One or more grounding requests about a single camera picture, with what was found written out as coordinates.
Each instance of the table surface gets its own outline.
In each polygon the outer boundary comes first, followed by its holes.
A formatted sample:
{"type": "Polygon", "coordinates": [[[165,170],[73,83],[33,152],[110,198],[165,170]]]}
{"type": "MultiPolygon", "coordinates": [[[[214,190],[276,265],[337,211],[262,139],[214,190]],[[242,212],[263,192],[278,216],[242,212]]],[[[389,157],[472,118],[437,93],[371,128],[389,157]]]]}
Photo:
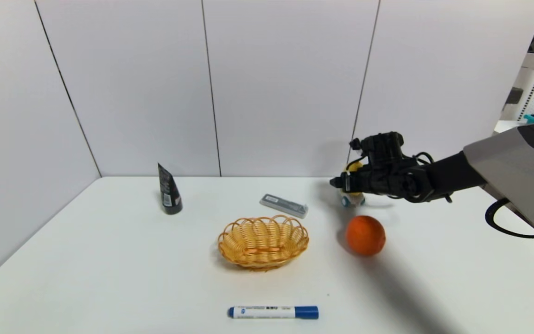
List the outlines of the table surface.
{"type": "MultiPolygon", "coordinates": [[[[0,268],[0,334],[534,333],[534,239],[491,229],[493,198],[474,188],[412,204],[367,195],[344,209],[324,178],[176,178],[179,214],[157,178],[102,178],[0,268]],[[268,272],[217,252],[224,226],[273,216],[271,193],[307,203],[308,249],[268,272]],[[357,214],[378,218],[380,254],[343,241],[357,214]],[[320,319],[234,320],[235,305],[316,305],[320,319]]],[[[530,228],[507,210],[496,221],[530,228]]]]}

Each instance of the wicker basket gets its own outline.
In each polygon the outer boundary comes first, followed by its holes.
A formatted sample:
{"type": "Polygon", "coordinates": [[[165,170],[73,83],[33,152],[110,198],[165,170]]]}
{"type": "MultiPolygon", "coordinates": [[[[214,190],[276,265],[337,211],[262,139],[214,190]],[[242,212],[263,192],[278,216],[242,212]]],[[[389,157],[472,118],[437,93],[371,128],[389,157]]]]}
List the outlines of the wicker basket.
{"type": "Polygon", "coordinates": [[[240,218],[218,237],[218,249],[229,262],[267,271],[279,268],[308,247],[308,232],[295,218],[240,218]]]}

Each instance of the blue marker cap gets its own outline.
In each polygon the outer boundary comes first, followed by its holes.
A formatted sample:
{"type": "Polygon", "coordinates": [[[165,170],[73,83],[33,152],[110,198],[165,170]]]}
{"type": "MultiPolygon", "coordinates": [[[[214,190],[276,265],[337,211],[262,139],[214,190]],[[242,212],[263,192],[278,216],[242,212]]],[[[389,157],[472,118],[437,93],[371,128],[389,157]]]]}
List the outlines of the blue marker cap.
{"type": "Polygon", "coordinates": [[[316,306],[295,306],[296,317],[301,319],[318,319],[318,307],[316,306]]]}

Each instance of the whiteboard marker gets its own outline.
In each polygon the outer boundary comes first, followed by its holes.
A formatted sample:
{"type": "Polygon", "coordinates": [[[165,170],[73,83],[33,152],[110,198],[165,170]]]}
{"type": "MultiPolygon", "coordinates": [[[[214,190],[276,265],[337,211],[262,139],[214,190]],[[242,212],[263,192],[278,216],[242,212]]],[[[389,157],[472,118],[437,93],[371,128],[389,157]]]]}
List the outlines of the whiteboard marker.
{"type": "Polygon", "coordinates": [[[318,319],[316,306],[234,306],[228,309],[234,319],[318,319]]]}

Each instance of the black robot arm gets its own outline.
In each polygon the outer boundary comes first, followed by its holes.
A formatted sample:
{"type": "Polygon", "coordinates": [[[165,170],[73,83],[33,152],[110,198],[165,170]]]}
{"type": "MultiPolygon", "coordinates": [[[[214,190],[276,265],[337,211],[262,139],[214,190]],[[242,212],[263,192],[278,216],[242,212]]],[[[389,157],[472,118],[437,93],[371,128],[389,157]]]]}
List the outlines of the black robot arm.
{"type": "Polygon", "coordinates": [[[350,146],[369,162],[355,172],[342,173],[330,184],[344,193],[388,195],[419,203],[433,199],[451,201],[452,192],[481,186],[485,180],[469,165],[463,152],[433,162],[425,152],[413,157],[401,151],[403,137],[396,132],[354,139],[350,146]],[[420,159],[428,157],[429,161],[420,159]]]}

